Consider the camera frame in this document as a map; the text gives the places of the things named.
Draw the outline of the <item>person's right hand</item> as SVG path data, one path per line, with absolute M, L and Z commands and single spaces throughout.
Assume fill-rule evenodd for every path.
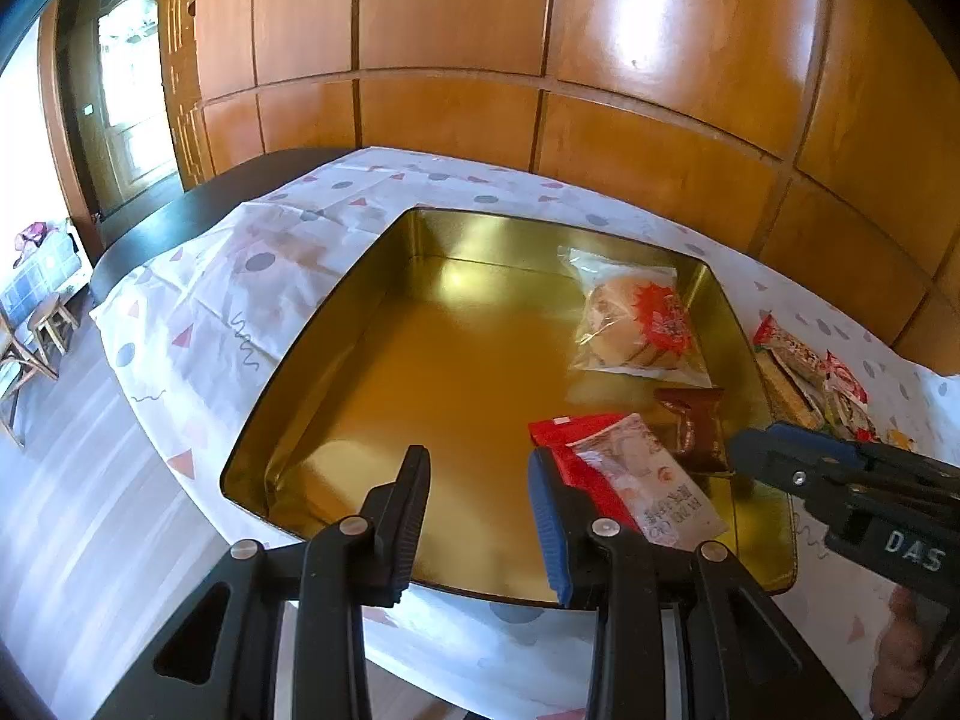
M 914 699 L 926 683 L 923 629 L 916 619 L 910 590 L 896 587 L 890 595 L 892 619 L 877 645 L 869 707 L 878 718 L 889 718 Z

